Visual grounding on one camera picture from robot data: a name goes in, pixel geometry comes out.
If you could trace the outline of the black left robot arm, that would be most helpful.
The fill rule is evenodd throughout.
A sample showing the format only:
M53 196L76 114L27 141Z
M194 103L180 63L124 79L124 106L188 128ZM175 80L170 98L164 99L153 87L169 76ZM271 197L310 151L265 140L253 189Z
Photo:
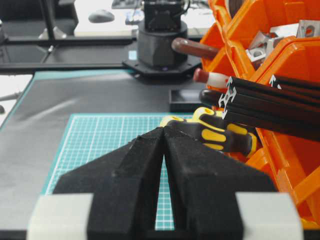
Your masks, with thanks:
M184 0L144 0L144 19L138 25L136 57L130 53L123 65L144 76L180 76L199 67L195 56L173 50L175 39L188 38L188 26L181 15Z

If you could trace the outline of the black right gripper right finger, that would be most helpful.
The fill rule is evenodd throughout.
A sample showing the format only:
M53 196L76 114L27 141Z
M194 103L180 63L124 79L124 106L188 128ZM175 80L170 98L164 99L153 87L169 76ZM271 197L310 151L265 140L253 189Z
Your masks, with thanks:
M275 192L270 177L166 126L165 164L176 229L197 240L241 240L236 192Z

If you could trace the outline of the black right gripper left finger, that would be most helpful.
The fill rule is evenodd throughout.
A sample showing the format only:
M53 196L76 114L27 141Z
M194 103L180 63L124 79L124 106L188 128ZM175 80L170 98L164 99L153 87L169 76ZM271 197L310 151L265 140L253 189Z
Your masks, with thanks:
M155 227L163 155L164 129L157 127L63 174L53 193L93 194L88 239L137 239Z

